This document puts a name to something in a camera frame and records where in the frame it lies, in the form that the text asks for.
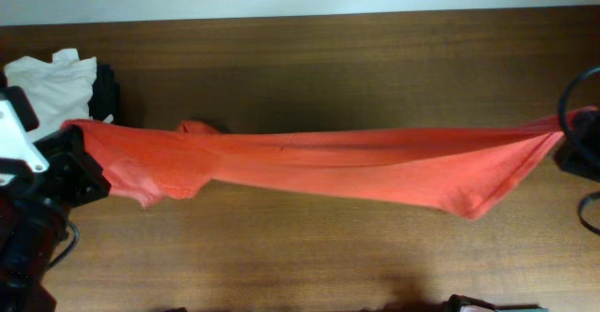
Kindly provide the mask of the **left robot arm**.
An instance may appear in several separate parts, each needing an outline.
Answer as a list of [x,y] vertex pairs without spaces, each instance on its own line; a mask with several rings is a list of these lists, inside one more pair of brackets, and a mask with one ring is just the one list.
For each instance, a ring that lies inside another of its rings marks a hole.
[[67,126],[34,147],[49,161],[47,170],[1,160],[1,173],[13,177],[1,183],[1,312],[54,311],[56,300],[41,281],[79,242],[70,211],[111,189],[85,151],[80,127]]

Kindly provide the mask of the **red printed t-shirt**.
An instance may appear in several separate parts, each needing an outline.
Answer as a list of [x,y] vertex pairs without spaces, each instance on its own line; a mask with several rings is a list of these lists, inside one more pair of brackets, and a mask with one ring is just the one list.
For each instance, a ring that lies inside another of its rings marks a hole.
[[143,206],[190,199],[220,181],[423,206],[477,219],[563,139],[557,116],[496,128],[223,133],[201,121],[175,131],[78,120],[86,151],[116,196]]

